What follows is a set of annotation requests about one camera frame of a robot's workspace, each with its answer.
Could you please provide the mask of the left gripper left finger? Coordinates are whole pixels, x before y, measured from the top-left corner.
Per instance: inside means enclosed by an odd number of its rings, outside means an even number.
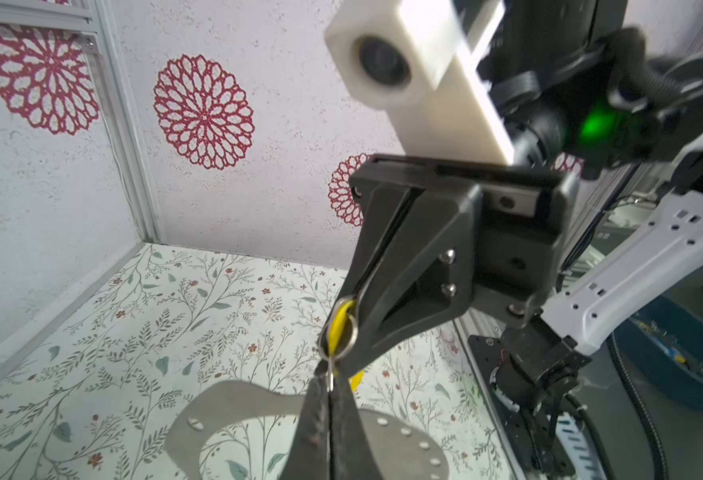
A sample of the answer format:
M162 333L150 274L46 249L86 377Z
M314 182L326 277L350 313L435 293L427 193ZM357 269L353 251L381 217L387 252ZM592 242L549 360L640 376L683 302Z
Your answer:
M308 384L281 480L330 478L329 387L321 375Z

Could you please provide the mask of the yellow key tag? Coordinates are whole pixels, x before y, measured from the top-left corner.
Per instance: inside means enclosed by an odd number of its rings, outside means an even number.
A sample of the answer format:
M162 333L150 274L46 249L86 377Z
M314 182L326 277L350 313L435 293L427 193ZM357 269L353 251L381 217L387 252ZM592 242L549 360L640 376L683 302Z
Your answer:
M357 300L343 296L335 301L320 340L327 366L328 389L333 390L338 374L338 362L345 358L357 342L359 322L355 318Z

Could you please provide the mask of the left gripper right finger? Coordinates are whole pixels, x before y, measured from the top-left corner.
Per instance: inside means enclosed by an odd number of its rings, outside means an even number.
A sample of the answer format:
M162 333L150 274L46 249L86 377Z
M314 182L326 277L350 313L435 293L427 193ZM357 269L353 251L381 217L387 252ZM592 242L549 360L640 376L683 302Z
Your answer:
M349 381L339 373L332 376L328 401L328 478L383 479Z

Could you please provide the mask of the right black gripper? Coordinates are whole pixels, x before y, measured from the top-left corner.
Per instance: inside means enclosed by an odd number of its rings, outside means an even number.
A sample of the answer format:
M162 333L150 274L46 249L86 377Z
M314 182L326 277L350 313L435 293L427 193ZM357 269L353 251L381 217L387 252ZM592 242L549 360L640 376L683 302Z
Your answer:
M471 307L527 324L553 290L579 190L544 167L392 155L348 184L363 229L339 290L357 320L346 376Z

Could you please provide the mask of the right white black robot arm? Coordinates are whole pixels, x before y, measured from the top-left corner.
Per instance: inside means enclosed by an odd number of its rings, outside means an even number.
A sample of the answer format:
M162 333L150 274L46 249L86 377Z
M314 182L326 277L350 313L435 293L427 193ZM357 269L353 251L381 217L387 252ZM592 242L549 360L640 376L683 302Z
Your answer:
M577 372L601 346L641 420L659 479L669 475L657 428L627 373L615 332L703 266L703 122L681 152L693 180L573 286L549 295L557 231L573 180L517 168L375 157L350 176L365 214L353 266L320 344L331 383L397 344L467 312L494 307L507 330L501 392L527 434L541 402L571 402Z

